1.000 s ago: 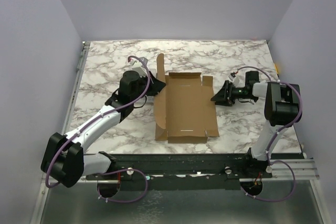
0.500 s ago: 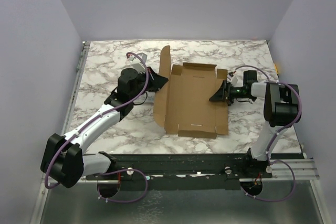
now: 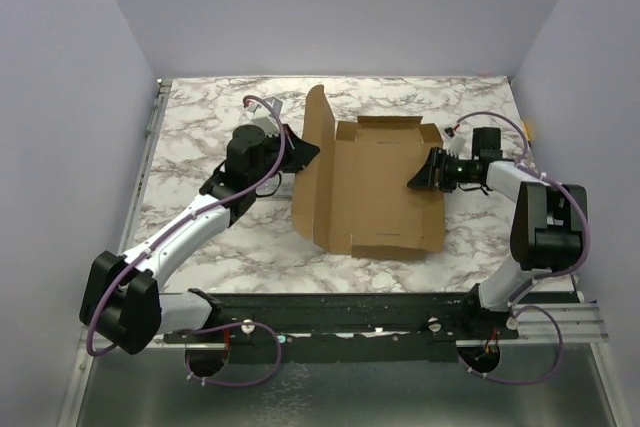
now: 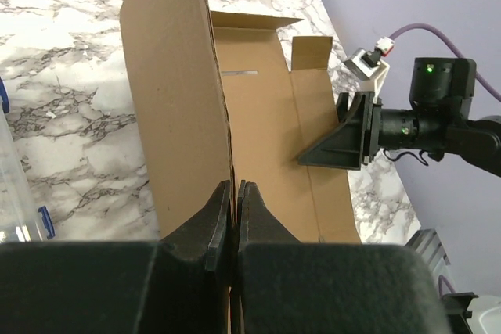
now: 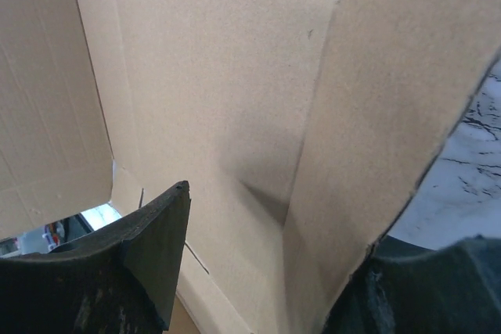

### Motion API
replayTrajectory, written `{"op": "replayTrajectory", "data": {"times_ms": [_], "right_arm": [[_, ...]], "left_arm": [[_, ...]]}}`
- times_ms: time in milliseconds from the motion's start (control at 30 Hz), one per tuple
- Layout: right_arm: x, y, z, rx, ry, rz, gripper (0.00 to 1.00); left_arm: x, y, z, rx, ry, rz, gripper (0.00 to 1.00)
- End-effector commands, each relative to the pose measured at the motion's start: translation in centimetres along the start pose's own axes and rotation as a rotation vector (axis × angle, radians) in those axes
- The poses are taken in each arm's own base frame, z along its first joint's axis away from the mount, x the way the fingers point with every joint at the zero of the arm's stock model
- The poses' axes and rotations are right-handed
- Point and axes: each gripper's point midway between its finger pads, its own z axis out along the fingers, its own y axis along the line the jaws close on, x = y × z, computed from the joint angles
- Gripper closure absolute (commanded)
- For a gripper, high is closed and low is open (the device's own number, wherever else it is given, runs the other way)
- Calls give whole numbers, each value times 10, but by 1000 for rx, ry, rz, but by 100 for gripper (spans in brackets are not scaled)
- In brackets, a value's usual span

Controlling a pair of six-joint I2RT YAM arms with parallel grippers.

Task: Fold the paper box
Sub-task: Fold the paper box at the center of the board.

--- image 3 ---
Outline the brown cardboard box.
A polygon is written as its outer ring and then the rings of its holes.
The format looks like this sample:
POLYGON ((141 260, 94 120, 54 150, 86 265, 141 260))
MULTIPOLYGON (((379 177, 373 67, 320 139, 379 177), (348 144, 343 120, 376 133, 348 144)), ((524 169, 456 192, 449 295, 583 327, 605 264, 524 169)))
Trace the brown cardboard box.
POLYGON ((324 251, 354 258, 421 260, 444 247, 444 195, 409 181, 443 145, 419 116, 338 121, 323 86, 306 96, 302 138, 319 154, 294 177, 294 230, 324 251))

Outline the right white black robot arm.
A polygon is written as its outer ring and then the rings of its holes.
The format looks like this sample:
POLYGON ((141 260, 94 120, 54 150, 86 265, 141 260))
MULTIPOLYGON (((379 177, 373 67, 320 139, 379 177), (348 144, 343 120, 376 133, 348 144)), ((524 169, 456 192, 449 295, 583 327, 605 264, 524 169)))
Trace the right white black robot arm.
POLYGON ((449 128, 446 133, 449 148, 431 148, 407 187, 452 193, 471 184, 486 193, 496 192, 515 206, 509 257, 474 287, 475 304, 459 314, 461 330, 481 338, 494 328, 494 313, 512 314, 539 281, 570 275, 585 262, 591 242, 588 197, 580 185, 561 183, 505 157, 497 127, 473 130, 469 159, 462 159, 454 148, 461 140, 456 130, 449 128))

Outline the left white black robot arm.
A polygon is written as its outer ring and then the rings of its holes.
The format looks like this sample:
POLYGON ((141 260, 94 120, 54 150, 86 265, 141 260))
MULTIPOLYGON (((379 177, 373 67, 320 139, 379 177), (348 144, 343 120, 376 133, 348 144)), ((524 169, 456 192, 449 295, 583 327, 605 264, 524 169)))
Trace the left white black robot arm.
POLYGON ((210 295, 198 289, 164 294, 162 288, 204 243, 249 210, 260 186, 277 174, 302 171, 319 152, 289 128, 274 135, 256 125, 236 128, 225 160, 183 212, 126 252, 105 251, 94 259, 80 321, 129 354, 158 334, 189 331, 202 342, 214 339, 221 318, 210 295))

